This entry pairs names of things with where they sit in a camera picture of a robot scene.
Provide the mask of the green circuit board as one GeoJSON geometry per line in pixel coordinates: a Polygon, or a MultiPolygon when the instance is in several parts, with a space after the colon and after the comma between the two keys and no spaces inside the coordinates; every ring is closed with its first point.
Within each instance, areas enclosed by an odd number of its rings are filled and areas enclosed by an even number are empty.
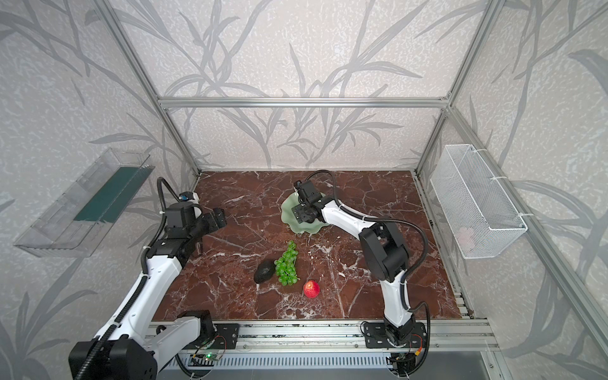
{"type": "Polygon", "coordinates": [[[218,362],[222,358],[222,352],[201,352],[195,353],[191,360],[196,366],[212,366],[214,362],[218,362]]]}

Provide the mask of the light green scalloped fruit bowl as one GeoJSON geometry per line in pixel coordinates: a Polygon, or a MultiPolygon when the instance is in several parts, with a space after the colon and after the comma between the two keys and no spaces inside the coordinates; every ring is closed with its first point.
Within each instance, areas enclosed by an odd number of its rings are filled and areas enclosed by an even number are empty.
{"type": "Polygon", "coordinates": [[[321,209],[333,201],[332,196],[321,194],[316,202],[307,204],[301,200],[299,193],[294,192],[281,204],[281,220],[295,234],[317,234],[321,228],[328,226],[323,219],[321,209]]]}

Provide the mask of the clear plastic wall tray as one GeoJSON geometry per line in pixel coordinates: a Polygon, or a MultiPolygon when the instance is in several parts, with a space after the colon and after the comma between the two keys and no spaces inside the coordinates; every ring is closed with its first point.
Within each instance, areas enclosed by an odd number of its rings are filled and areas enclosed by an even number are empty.
{"type": "Polygon", "coordinates": [[[90,257],[154,171],[150,155],[107,149],[14,243],[35,257],[90,257]]]}

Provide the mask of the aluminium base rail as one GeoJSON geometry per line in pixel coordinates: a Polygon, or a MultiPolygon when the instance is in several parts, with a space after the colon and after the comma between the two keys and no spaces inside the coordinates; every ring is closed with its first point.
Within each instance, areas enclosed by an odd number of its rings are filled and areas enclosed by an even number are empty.
{"type": "MultiPolygon", "coordinates": [[[[222,326],[212,349],[228,354],[279,352],[415,352],[415,344],[394,347],[383,338],[373,338],[370,326],[361,320],[245,320],[237,321],[237,332],[222,326]]],[[[488,321],[484,319],[433,319],[429,338],[432,352],[495,352],[500,349],[488,321]]]]}

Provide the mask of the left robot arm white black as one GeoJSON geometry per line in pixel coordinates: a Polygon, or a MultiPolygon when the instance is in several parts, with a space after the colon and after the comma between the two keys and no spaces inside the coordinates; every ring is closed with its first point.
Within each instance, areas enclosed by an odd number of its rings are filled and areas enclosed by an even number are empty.
{"type": "Polygon", "coordinates": [[[150,323],[170,285],[188,263],[199,240],[226,226],[223,209],[205,213],[182,200],[169,206],[164,238],[142,255],[142,272],[116,313],[88,341],[77,343],[68,357],[75,379],[155,379],[188,345],[204,346],[216,337],[207,310],[187,311],[155,337],[150,323]]]}

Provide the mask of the green fake grape bunch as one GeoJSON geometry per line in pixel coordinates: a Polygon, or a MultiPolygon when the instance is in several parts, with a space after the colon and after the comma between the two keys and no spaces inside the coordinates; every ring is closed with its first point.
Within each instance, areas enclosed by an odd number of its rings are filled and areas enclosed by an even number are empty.
{"type": "Polygon", "coordinates": [[[296,243],[289,241],[286,251],[274,262],[276,276],[283,286],[295,285],[299,281],[295,267],[298,255],[296,243]]]}

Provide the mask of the aluminium frame crossbar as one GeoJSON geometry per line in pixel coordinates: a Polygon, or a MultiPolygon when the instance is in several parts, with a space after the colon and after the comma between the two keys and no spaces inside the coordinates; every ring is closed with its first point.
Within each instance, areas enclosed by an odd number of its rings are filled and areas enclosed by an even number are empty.
{"type": "Polygon", "coordinates": [[[161,107],[177,108],[421,108],[442,109],[446,98],[159,98],[161,107]]]}

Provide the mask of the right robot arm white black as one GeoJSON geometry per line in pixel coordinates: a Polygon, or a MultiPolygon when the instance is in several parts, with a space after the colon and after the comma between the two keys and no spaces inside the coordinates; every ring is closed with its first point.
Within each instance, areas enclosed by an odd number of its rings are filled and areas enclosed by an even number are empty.
{"type": "Polygon", "coordinates": [[[343,204],[336,194],[322,194],[311,180],[294,183],[296,205],[291,208],[296,224],[320,222],[355,237],[370,273],[380,282],[384,302],[384,326],[394,347],[405,345],[416,324],[419,309],[409,302],[407,280],[428,255],[429,243],[418,225],[405,220],[365,215],[343,204]],[[419,260],[409,263],[410,251],[399,226],[408,226],[421,237],[419,260]]]}

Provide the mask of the red fake apple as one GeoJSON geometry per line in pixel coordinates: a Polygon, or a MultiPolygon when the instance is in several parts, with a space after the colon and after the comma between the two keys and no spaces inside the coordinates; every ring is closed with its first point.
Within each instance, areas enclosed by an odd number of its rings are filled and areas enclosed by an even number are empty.
{"type": "Polygon", "coordinates": [[[314,280],[307,281],[303,286],[303,294],[308,299],[315,299],[321,293],[321,288],[319,284],[314,280]]]}

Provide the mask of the dark fake avocado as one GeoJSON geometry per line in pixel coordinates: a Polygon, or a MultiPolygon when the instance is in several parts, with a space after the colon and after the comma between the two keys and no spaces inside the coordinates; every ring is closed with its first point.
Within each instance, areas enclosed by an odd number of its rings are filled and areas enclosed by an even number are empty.
{"type": "Polygon", "coordinates": [[[253,281],[256,284],[262,284],[271,280],[271,278],[276,273],[276,264],[274,260],[267,259],[261,261],[261,263],[257,266],[256,272],[253,275],[253,281]]]}

